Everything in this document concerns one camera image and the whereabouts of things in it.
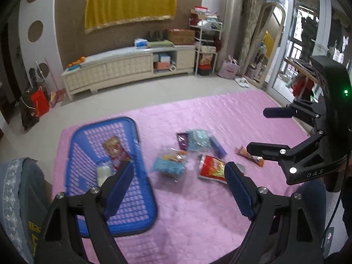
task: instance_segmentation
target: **blue plastic basket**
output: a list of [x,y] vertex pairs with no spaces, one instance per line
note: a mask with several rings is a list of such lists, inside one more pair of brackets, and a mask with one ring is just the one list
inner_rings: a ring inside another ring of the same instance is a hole
[[[120,208],[107,222],[111,234],[118,237],[145,232],[157,218],[157,205],[145,172],[134,120],[119,117],[85,125],[75,132],[66,167],[66,193],[81,195],[97,185],[96,166],[109,160],[102,143],[114,135],[132,157],[134,166],[134,177]],[[83,216],[78,216],[78,224],[81,236],[89,237]]]

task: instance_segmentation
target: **blue gripper pad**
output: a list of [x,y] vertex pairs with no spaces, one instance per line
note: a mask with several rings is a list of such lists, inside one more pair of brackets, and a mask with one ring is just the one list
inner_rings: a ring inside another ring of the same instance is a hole
[[103,215],[106,220],[114,216],[130,186],[134,175],[132,162],[124,162],[115,175],[108,177],[101,186],[102,200],[105,206]]
[[250,221],[258,213],[257,186],[249,177],[244,177],[234,162],[225,166],[225,179],[243,216]]

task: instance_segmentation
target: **white slipper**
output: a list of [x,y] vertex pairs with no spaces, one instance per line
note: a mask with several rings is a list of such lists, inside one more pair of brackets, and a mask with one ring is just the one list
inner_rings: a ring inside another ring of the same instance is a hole
[[245,77],[242,77],[242,83],[243,83],[243,85],[244,85],[245,88],[249,88],[248,81],[246,80]]
[[235,78],[235,81],[238,83],[239,86],[241,86],[243,88],[245,87],[242,78],[240,78],[240,77]]

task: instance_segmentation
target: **yellow cloth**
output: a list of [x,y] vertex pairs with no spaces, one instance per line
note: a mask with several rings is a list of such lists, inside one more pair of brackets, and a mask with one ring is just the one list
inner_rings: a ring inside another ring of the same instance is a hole
[[169,20],[177,0],[86,0],[86,33],[118,24]]
[[266,31],[263,36],[263,43],[265,44],[267,50],[265,57],[269,59],[272,53],[272,48],[274,47],[274,40],[268,31]]

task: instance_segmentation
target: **curtain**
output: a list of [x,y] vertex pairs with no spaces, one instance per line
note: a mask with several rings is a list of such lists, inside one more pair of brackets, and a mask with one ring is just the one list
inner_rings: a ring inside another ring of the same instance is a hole
[[266,6],[264,5],[259,11],[259,17],[257,18],[256,27],[254,33],[252,34],[252,39],[249,42],[249,49],[247,50],[247,54],[244,56],[244,60],[241,63],[240,75],[244,75],[246,73],[247,67],[254,61],[254,57],[258,52],[259,45],[264,39],[264,34],[266,32],[267,24],[270,21],[275,6]]
[[246,11],[246,24],[245,24],[245,35],[242,44],[242,50],[240,54],[240,65],[244,64],[247,54],[249,52],[249,47],[251,45],[253,33],[256,29],[258,18],[260,15],[260,10],[263,5],[263,0],[247,0],[245,2]]

